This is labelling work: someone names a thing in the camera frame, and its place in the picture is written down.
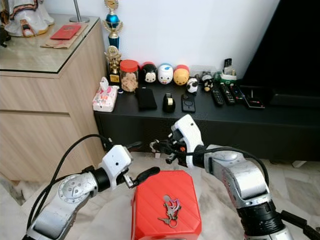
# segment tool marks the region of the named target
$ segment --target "tv screen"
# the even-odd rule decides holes
[[[320,87],[319,5],[318,0],[279,2],[242,85],[281,89]]]

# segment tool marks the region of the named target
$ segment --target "red plastic case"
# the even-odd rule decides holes
[[[171,228],[158,218],[167,218],[164,195],[179,199],[177,227]],[[196,240],[202,223],[193,180],[185,171],[161,171],[139,185],[132,205],[131,240]]]

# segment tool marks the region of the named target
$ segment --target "white wall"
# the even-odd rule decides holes
[[[122,59],[221,69],[232,58],[241,78],[279,0],[119,0]],[[104,19],[103,0],[78,0],[81,15]],[[72,0],[46,0],[49,13],[75,15]],[[106,30],[103,30],[108,46]]]

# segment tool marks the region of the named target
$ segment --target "gold trophy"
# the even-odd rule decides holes
[[[115,10],[118,8],[118,0],[104,0],[105,6],[109,9],[105,20],[102,21],[104,28],[110,32],[108,39],[109,44],[115,46],[119,49],[119,36],[118,33],[122,30],[123,23],[119,20],[118,16],[115,13]]]
[[[108,61],[110,83],[120,85],[121,53],[117,47],[110,45],[104,54]]]

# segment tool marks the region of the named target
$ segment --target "glass jar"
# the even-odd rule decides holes
[[[138,62],[122,60],[120,62],[121,88],[126,92],[133,92],[138,87]]]

